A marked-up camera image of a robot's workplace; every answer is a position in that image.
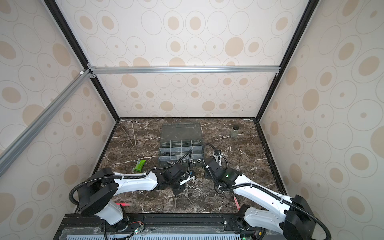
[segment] green snack bar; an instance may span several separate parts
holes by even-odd
[[[143,168],[144,164],[145,164],[145,160],[144,159],[138,161],[137,164],[136,164],[136,167],[133,170],[141,172],[141,169]]]

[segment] wallpaper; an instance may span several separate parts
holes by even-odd
[[[261,120],[288,193],[335,240],[384,235],[383,23],[382,0],[322,1]]]
[[[275,73],[99,74],[120,117],[254,117]]]
[[[279,65],[307,0],[57,0],[93,66]]]
[[[82,69],[37,0],[0,1],[0,154]]]
[[[86,80],[0,177],[0,239],[51,240],[115,121]]]

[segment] red pen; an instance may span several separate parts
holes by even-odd
[[[237,202],[237,199],[235,196],[233,196],[233,199],[235,200],[235,203],[236,203],[236,207],[237,207],[237,210],[239,211],[240,210],[240,205],[239,203]]]
[[[122,202],[115,202],[117,205],[121,205],[121,206],[123,206],[123,207],[130,207],[131,206],[131,204],[129,204],[129,203],[122,203]]]

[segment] wooden stick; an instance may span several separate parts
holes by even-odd
[[[123,128],[122,126],[120,126],[120,127],[121,127],[121,129],[124,131],[125,135],[127,135],[127,137],[128,137],[128,139],[129,139],[129,141],[130,141],[130,142],[131,142],[131,144],[132,144],[132,147],[135,147],[135,146],[133,146],[133,143],[132,143],[131,139],[129,138],[129,136],[128,136],[127,132],[124,130],[124,128]]]
[[[133,137],[135,139],[135,146],[137,147],[137,145],[136,145],[136,137],[135,137],[135,129],[133,128],[133,123],[132,123],[132,131],[133,131]]]

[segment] black cable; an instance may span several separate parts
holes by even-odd
[[[205,160],[204,160],[204,150],[205,150],[205,147],[206,146],[210,146],[213,150],[216,150],[216,148],[210,144],[210,143],[205,143],[203,144],[203,147],[201,149],[201,154],[202,154],[202,161],[203,161],[203,164],[204,166],[206,167],[207,164],[205,163]],[[255,185],[255,184],[252,184],[252,183],[242,183],[242,184],[238,184],[238,185],[235,185],[233,187],[228,187],[228,188],[220,188],[221,186],[218,184],[216,178],[213,177],[213,174],[211,173],[209,167],[207,167],[207,171],[208,171],[208,174],[210,175],[210,177],[212,178],[214,184],[218,187],[219,190],[221,191],[230,191],[230,190],[234,190],[234,189],[237,189],[237,188],[240,188],[240,187],[253,187],[253,188],[257,188],[261,191],[263,191],[264,193],[270,195],[271,197],[275,198],[276,200],[278,201],[281,201],[282,203],[292,207],[292,208],[295,208],[297,211],[307,215],[309,218],[313,219],[317,224],[319,224],[319,226],[321,226],[321,228],[324,230],[325,234],[326,234],[326,237],[324,240],[331,240],[331,233],[329,232],[328,228],[326,227],[326,225],[324,223],[322,223],[317,217],[315,217],[314,215],[312,215],[311,213],[309,213],[308,211],[304,210],[303,208],[299,207],[299,206],[296,206],[295,204],[291,203],[291,202],[288,202],[287,200],[284,200],[284,199],[281,199],[281,197],[275,195],[274,193],[270,192],[269,190],[259,186],[259,185]]]
[[[187,173],[189,174],[189,168],[190,168],[190,164],[191,164],[191,156],[192,156],[192,151],[189,150],[189,157],[188,157],[188,169],[187,169]]]
[[[71,203],[73,203],[74,205],[78,206],[79,205],[79,202],[76,201],[76,199],[73,198],[73,194],[82,186],[88,184],[88,183],[91,183],[91,182],[95,182],[95,181],[98,181],[98,180],[103,180],[103,179],[140,179],[140,178],[145,178],[146,175],[136,175],[136,176],[128,176],[128,175],[108,175],[108,176],[104,176],[104,177],[98,177],[98,178],[94,178],[94,179],[90,179],[90,180],[86,180],[82,183],[79,183],[78,185],[76,185],[74,188],[72,188],[72,190],[70,191],[69,193],[69,196],[68,198],[70,199]]]
[[[162,170],[162,169],[170,168],[170,167],[172,167],[173,165],[179,163],[179,162],[180,162],[183,158],[185,158],[190,152],[192,152],[192,149],[189,150],[186,154],[184,154],[181,158],[179,158],[179,159],[178,159],[174,164],[172,164],[172,165],[169,165],[169,166],[167,166],[167,167],[152,168],[152,169]]]

